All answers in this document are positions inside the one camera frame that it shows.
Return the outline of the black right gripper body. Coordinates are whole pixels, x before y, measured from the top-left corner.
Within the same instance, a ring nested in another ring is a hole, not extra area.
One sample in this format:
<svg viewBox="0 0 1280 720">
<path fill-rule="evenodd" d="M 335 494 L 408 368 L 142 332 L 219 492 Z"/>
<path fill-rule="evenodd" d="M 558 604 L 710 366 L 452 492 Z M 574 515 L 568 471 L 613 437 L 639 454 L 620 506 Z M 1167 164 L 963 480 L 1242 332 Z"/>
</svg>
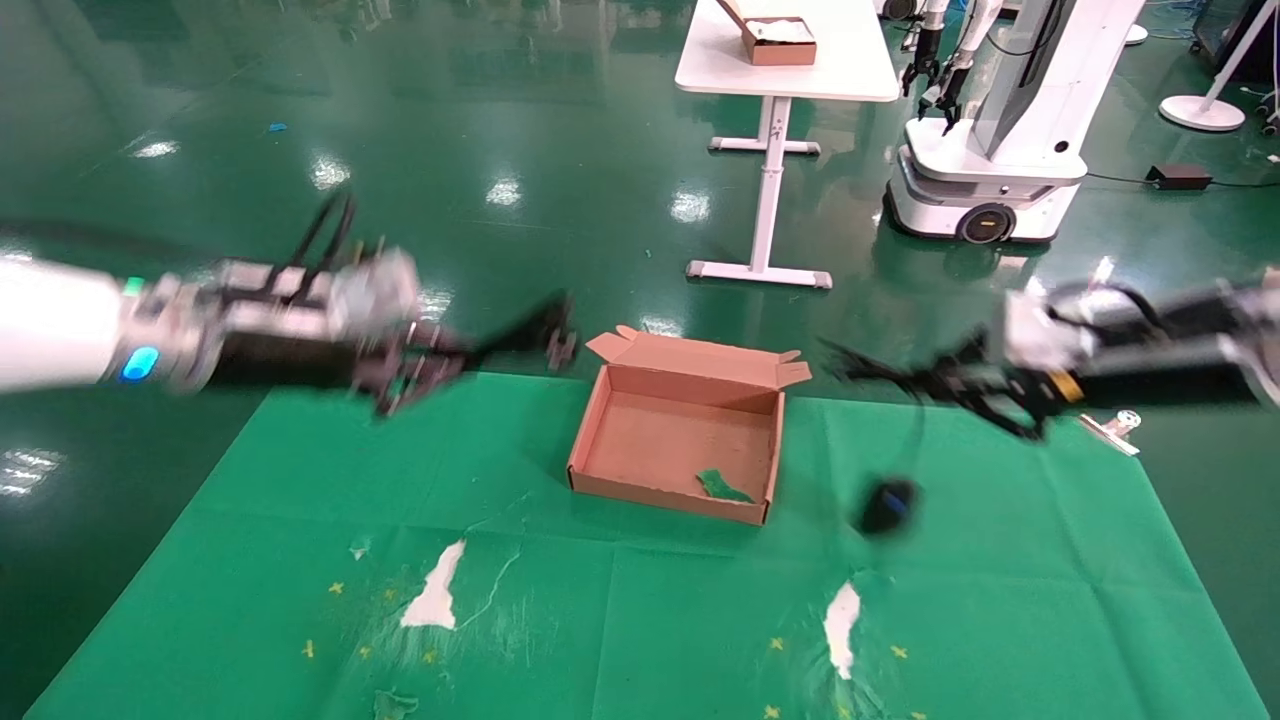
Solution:
<svg viewBox="0 0 1280 720">
<path fill-rule="evenodd" d="M 1258 402 L 1258 286 L 1215 283 L 1151 300 L 1129 284 L 1010 291 L 1000 304 L 1000 370 L 1047 384 L 1053 415 Z"/>
</svg>

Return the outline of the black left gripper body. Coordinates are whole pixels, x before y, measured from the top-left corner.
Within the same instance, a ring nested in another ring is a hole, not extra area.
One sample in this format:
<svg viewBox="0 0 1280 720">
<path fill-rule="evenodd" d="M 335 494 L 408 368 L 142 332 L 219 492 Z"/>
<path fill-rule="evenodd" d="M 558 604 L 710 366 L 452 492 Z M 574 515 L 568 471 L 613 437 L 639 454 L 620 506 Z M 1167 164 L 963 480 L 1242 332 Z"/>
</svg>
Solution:
<svg viewBox="0 0 1280 720">
<path fill-rule="evenodd" d="M 325 340 L 232 331 L 218 347 L 206 388 L 302 387 L 355 389 L 358 361 L 392 354 L 406 355 L 404 343 L 389 336 Z"/>
</svg>

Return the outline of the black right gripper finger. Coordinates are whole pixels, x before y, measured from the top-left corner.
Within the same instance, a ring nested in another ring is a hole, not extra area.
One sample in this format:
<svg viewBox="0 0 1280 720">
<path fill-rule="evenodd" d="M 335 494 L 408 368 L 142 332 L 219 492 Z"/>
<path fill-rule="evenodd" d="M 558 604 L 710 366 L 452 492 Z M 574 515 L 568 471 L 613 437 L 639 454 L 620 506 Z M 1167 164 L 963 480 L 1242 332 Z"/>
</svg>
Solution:
<svg viewBox="0 0 1280 720">
<path fill-rule="evenodd" d="M 991 425 L 1024 441 L 1044 441 L 1053 415 L 1053 391 L 1047 384 L 998 386 L 956 383 L 954 402 Z"/>
<path fill-rule="evenodd" d="M 850 383 L 888 382 L 909 395 L 984 396 L 1001 391 L 1001 375 L 986 365 L 987 337 L 970 334 L 960 345 L 918 366 L 895 368 L 832 340 L 822 338 L 828 370 Z"/>
</svg>

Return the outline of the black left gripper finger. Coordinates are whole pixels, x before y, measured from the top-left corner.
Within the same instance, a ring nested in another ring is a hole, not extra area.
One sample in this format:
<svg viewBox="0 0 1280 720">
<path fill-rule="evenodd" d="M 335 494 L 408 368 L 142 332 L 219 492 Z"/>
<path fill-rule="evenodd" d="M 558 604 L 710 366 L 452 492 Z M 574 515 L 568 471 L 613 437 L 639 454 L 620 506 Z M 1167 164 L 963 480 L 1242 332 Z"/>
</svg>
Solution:
<svg viewBox="0 0 1280 720">
<path fill-rule="evenodd" d="M 358 393 L 370 397 L 374 416 L 392 416 L 470 368 L 465 354 L 374 355 L 358 361 Z"/>
<path fill-rule="evenodd" d="M 472 340 L 430 341 L 430 357 L 453 363 L 461 372 L 476 372 L 500 355 L 541 357 L 558 372 L 571 365 L 579 351 L 572 323 L 573 301 L 568 293 L 552 293 L 506 327 Z"/>
</svg>

